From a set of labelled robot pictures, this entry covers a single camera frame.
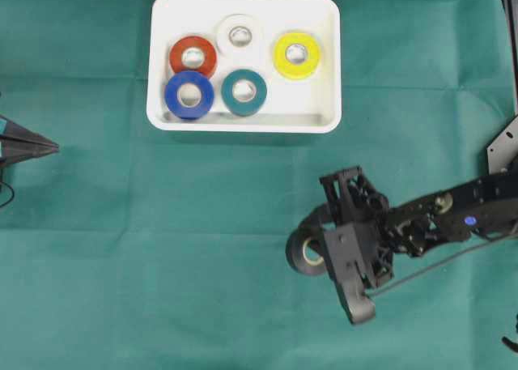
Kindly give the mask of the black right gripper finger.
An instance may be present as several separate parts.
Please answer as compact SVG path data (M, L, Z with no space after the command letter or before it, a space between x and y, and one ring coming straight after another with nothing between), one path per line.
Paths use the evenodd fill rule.
M331 210L327 203L321 204L313 209L300 223L298 228L310 229L312 231L326 230L336 226Z

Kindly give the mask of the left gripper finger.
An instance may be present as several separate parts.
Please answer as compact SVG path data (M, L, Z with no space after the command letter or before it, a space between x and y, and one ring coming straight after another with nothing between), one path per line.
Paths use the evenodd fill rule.
M16 146L2 145L1 168L7 168L30 159L37 159L54 153L58 153L58 147L44 147L39 145Z
M58 147L54 141L37 134L1 115L1 138L37 145Z

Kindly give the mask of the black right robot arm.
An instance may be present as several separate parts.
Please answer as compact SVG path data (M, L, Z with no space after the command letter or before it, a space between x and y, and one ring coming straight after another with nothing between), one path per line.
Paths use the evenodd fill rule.
M360 278L368 289L393 278L393 256L421 257L472 235L488 241L517 234L517 172L508 169L391 207L360 166L320 178L327 201L292 232L286 247L291 267L309 276L328 271L318 237L325 225L352 223L359 236Z

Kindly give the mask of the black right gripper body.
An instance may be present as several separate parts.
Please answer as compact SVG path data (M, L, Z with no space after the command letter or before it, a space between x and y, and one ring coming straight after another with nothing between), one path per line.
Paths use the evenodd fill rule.
M376 235L374 259L371 263L376 282L367 285L366 290L383 286L394 276L393 256L397 249L383 233L384 216L389 212L388 199L373 186L360 167L345 168L322 176L320 183L336 224L334 228L320 230L320 246L325 231L348 223L371 224Z

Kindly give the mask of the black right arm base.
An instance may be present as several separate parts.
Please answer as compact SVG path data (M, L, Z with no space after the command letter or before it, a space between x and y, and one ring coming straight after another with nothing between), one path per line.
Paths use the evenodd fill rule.
M502 130L486 149L488 173L507 171L517 157L517 117Z

